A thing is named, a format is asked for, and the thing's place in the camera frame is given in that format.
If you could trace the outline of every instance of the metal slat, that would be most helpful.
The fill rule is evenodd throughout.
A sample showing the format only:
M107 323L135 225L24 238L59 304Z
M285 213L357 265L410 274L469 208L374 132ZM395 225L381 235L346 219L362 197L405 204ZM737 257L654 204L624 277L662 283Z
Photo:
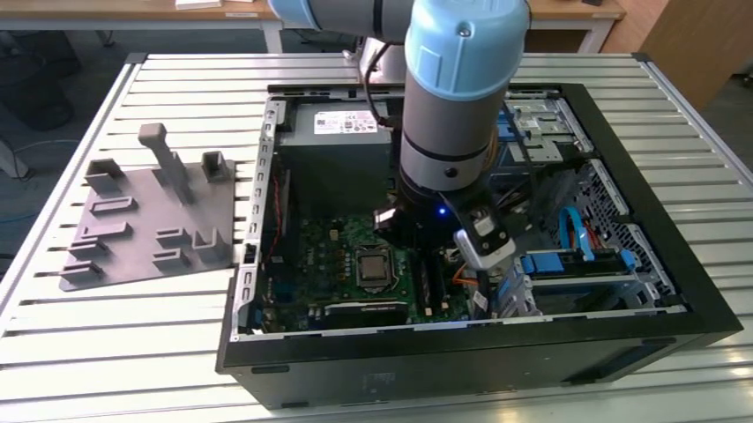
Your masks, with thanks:
M713 152L673 152L630 154L640 169L724 167L725 163Z
M227 291L230 279L232 277L232 269L222 269L212 273L195 273L184 275L179 278L163 278L159 282L134 283L112 286L103 286L98 289L87 289L67 293L60 291L58 287L60 278L47 276L42 278L31 278L30 288L24 290L21 301L60 301L71 303L76 301L88 301L102 298L123 298L123 297L168 297L178 294L195 293L218 293Z
M321 78L321 79L263 79L244 81L135 81L131 85L131 95L135 93L214 93L267 91L270 85L338 85L353 84L358 78Z
M678 229L690 243L753 241L753 222L692 223Z
M144 70L174 70L187 71L194 69L306 69L306 68L337 68L347 66L345 57L306 57L306 58L254 58L254 59L220 59L220 60L148 60L142 69Z
M566 78L557 74L548 77L525 77L515 75L514 84L584 84L586 88L656 88L657 83L649 78Z
M654 116L645 114L646 112L610 112L604 117L613 125L670 125L685 122L685 117L674 112L657 112Z
M170 298L168 308L163 306L166 298L156 297L82 301L75 308L67 302L31 304L19 307L7 328L17 332L219 322L226 299L227 291L220 290L214 294Z
M666 100L596 100L597 106L605 112L636 112L636 111L677 111L677 106Z
M702 138L622 138L629 153L642 152L710 152Z
M220 323L212 322L3 337L0 362L5 365L32 364L156 354L214 353L220 328Z
M666 100L668 99L668 95L658 88L613 88L613 89L592 88L589 89L589 94L594 100L628 100L628 99Z
M636 68L638 63L632 57L530 57L525 56L521 67L538 68Z
M255 117L223 117L208 119L131 119L111 121L104 126L106 134L138 134L142 125L162 123L168 132L238 132L262 127L262 114Z
M541 78L556 74L558 78L642 78L646 72L638 67L625 68L518 68L515 78Z
M702 203L720 201L753 201L753 193L740 184L704 185L700 187L654 187L664 204Z
M259 130L240 132L218 132L212 134L214 148L250 146L259 144ZM206 148L207 136L200 133L167 134L164 140L170 148ZM136 134L110 135L100 137L98 144L99 150L103 149L143 149Z
M620 138L698 137L690 125L617 125L612 129Z
M266 102L268 94L259 92L232 93L144 93L128 94L124 100L126 106L184 106L207 104L247 104Z
M215 361L216 355L204 353L170 360L144 358L11 367L0 372L0 401L232 384L231 376L214 372ZM66 383L34 383L51 379Z
M738 183L738 174L721 167L712 169L658 169L641 173L652 186L668 185L718 185Z
M705 266L713 264L750 264L753 242L692 245L690 249Z
M251 395L240 386L191 387L180 390L158 390L118 393L107 396L63 397L48 399L40 407L36 401L0 403L0 416L5 421L75 419L132 412L190 410L192 408L254 404Z
M700 223L708 221L753 221L753 209L728 211L696 211L670 213L674 223Z
M186 149L178 152L183 163L200 163L202 154L207 150L199 149ZM238 146L238 147L224 147L223 156L227 160L256 160L256 146ZM94 159L107 159L112 157L110 152L96 152L94 154ZM154 153L147 150L128 150L127 154L122 153L118 157L118 163L123 165L156 165L156 158Z
M744 278L753 276L753 262L752 264L741 264L732 266L706 266L706 273L714 281L725 280L722 283L729 283L726 279L729 278Z
M358 71L349 68L311 69L250 69L250 70L143 70L138 81L196 81L196 80L244 80L244 79L303 79L311 78L357 78Z
M244 104L211 104L200 106L131 106L120 108L115 119L182 119L204 117L258 116L263 113L266 96Z

